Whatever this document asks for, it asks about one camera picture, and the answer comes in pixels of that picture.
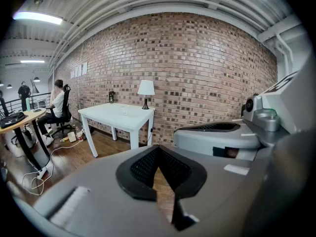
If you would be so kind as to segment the row of white wall papers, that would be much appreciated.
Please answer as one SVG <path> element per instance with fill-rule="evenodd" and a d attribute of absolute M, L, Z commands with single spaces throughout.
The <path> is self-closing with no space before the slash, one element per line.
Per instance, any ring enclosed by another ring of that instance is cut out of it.
<path fill-rule="evenodd" d="M 88 62 L 77 65 L 74 69 L 71 70 L 70 79 L 81 77 L 87 74 Z"/>

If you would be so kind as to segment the round wooden table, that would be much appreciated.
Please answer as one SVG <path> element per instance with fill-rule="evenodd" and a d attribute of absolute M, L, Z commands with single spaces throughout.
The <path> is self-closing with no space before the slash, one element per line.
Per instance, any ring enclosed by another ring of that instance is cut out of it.
<path fill-rule="evenodd" d="M 50 153 L 48 152 L 47 147 L 42 140 L 41 133 L 38 129 L 36 119 L 43 116 L 46 113 L 46 109 L 41 108 L 40 111 L 38 112 L 25 111 L 23 113 L 24 115 L 26 115 L 26 117 L 23 120 L 7 128 L 4 128 L 4 129 L 0 128 L 0 134 L 5 134 L 5 133 L 8 133 L 9 131 L 14 131 L 18 139 L 18 142 L 24 154 L 26 155 L 27 159 L 32 163 L 32 165 L 37 171 L 44 173 L 46 171 L 46 165 L 50 161 Z M 33 125 L 36 137 L 41 146 L 41 149 L 39 150 L 39 152 L 35 153 L 34 155 L 31 152 L 30 148 L 28 147 L 21 131 L 21 127 L 27 123 L 31 123 Z"/>

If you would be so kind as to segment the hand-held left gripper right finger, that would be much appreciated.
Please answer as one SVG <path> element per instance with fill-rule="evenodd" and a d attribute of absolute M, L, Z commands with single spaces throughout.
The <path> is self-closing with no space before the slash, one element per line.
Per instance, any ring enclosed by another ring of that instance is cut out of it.
<path fill-rule="evenodd" d="M 175 223 L 161 227 L 159 237 L 258 236 L 265 221 L 258 195 L 268 165 L 268 149 L 254 161 L 213 157 L 159 147 L 162 160 L 179 170 L 174 183 Z"/>

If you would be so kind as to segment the black metal railing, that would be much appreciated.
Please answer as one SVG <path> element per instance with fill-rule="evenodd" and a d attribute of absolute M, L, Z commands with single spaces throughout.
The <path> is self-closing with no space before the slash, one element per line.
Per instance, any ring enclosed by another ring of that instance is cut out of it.
<path fill-rule="evenodd" d="M 31 96 L 30 108 L 31 110 L 46 108 L 49 106 L 49 101 L 50 101 L 50 93 L 43 93 L 43 94 Z M 22 103 L 20 99 L 5 101 L 5 106 L 9 114 L 22 111 Z M 5 116 L 4 109 L 0 103 L 0 118 L 3 118 L 4 116 Z"/>

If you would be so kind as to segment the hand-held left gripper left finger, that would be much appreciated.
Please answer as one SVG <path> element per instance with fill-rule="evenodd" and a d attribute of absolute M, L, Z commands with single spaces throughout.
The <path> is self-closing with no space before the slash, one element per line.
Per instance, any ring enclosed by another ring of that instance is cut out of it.
<path fill-rule="evenodd" d="M 154 201 L 133 199 L 118 184 L 116 170 L 144 151 L 97 158 L 47 190 L 35 203 L 15 202 L 46 237 L 171 237 L 172 226 Z"/>

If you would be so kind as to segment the white table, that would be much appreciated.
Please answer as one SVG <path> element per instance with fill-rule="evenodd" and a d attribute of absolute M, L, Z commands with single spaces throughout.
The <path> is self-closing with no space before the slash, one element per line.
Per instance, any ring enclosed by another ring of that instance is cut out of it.
<path fill-rule="evenodd" d="M 111 127 L 113 140 L 116 140 L 115 129 L 118 128 L 130 134 L 130 148 L 139 147 L 139 130 L 145 123 L 149 123 L 147 145 L 152 144 L 154 108 L 143 110 L 140 106 L 122 103 L 107 103 L 78 110 L 84 132 L 93 156 L 98 157 L 88 120 L 96 121 Z"/>

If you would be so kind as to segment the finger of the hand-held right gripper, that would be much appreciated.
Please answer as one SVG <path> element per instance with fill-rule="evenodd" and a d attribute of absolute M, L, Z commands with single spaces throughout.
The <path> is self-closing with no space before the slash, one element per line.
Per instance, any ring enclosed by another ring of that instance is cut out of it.
<path fill-rule="evenodd" d="M 174 144 L 180 149 L 204 155 L 254 160 L 261 143 L 244 123 L 238 130 L 180 130 L 174 132 Z"/>

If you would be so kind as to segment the black office chair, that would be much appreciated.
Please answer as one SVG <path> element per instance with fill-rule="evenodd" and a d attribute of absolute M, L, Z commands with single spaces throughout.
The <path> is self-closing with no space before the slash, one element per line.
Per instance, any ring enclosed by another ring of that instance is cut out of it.
<path fill-rule="evenodd" d="M 48 124 L 56 124 L 57 126 L 59 126 L 59 127 L 57 127 L 56 131 L 52 131 L 52 132 L 48 133 L 48 135 L 50 137 L 53 137 L 56 133 L 59 133 L 59 132 L 62 132 L 62 135 L 64 135 L 65 130 L 73 129 L 72 125 L 70 124 L 70 122 L 72 120 L 72 114 L 70 113 L 69 103 L 68 103 L 69 93 L 71 91 L 71 88 L 69 87 L 68 84 L 66 84 L 63 87 L 63 91 L 64 91 L 64 100 L 63 100 L 61 117 L 59 117 L 59 118 L 56 117 L 54 110 L 53 110 L 55 107 L 53 107 L 53 106 L 46 107 L 46 110 L 49 110 L 50 113 L 53 115 L 52 120 L 47 121 L 47 123 Z"/>

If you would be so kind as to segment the white wall pipe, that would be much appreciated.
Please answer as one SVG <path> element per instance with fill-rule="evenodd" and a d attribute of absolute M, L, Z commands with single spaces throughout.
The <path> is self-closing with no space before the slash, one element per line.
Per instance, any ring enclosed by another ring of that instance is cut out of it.
<path fill-rule="evenodd" d="M 283 55 L 285 75 L 287 76 L 293 72 L 293 52 L 291 48 L 288 46 L 288 44 L 281 38 L 280 34 L 275 34 L 275 37 L 275 48 Z"/>

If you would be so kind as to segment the white shade table lamp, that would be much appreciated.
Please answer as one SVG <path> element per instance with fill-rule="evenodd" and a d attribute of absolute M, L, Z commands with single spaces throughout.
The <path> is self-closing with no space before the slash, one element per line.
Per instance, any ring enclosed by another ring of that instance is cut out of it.
<path fill-rule="evenodd" d="M 155 95 L 154 83 L 152 80 L 141 80 L 138 95 L 144 96 L 144 105 L 142 107 L 143 110 L 148 110 L 148 98 L 149 96 Z"/>

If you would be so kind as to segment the black bag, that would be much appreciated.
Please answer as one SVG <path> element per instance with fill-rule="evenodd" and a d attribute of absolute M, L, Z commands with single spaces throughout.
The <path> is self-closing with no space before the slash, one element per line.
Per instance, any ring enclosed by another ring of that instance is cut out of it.
<path fill-rule="evenodd" d="M 27 116 L 23 112 L 12 113 L 9 116 L 0 120 L 0 128 L 4 129 L 9 126 L 15 125 L 24 120 Z"/>

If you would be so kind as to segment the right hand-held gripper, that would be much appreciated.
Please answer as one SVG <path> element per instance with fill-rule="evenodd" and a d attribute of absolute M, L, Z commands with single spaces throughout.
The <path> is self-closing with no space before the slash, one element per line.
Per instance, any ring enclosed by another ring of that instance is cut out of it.
<path fill-rule="evenodd" d="M 281 138 L 316 129 L 316 57 L 286 75 L 263 93 L 249 97 L 242 119 L 265 146 Z M 238 130 L 235 122 L 211 122 L 180 130 Z"/>

